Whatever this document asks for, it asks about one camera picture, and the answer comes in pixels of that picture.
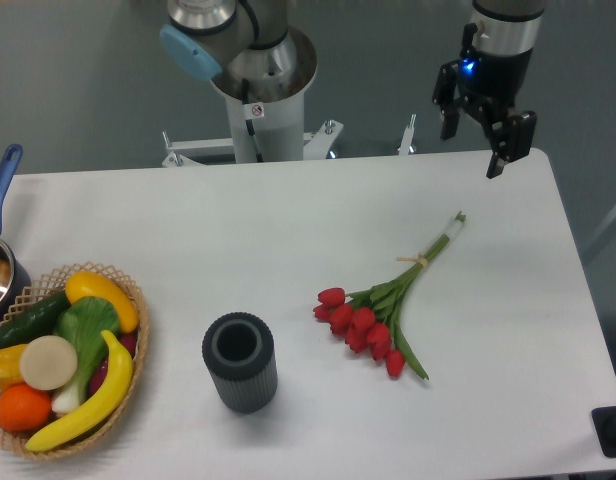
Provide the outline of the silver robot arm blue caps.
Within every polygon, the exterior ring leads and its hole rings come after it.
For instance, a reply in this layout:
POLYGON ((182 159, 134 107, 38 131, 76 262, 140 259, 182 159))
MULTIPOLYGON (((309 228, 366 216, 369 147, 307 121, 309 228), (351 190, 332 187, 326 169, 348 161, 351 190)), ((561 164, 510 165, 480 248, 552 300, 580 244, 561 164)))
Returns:
MULTIPOLYGON (((543 1, 475 1, 457 59, 440 66, 432 94, 440 137, 461 116, 477 122, 492 156, 487 177, 528 156, 535 112, 515 106, 536 42, 543 1)), ((170 1, 161 44, 177 66, 223 96, 239 163, 326 159, 342 131, 328 120, 304 131, 304 94, 317 71, 313 44, 288 23, 284 1, 170 1)))

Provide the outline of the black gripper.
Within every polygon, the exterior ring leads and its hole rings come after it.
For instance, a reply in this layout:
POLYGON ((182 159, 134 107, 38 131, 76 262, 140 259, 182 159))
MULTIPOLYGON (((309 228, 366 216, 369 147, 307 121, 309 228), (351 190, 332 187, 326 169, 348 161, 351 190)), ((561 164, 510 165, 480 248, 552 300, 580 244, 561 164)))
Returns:
MULTIPOLYGON (((466 114, 483 127, 491 146, 488 179, 496 178, 506 165, 529 155, 537 114, 517 109, 515 102, 532 51, 531 22, 470 22, 464 27, 459 91, 466 114)), ((432 96, 442 116, 441 140, 457 132, 457 84, 458 62, 443 64, 432 96)))

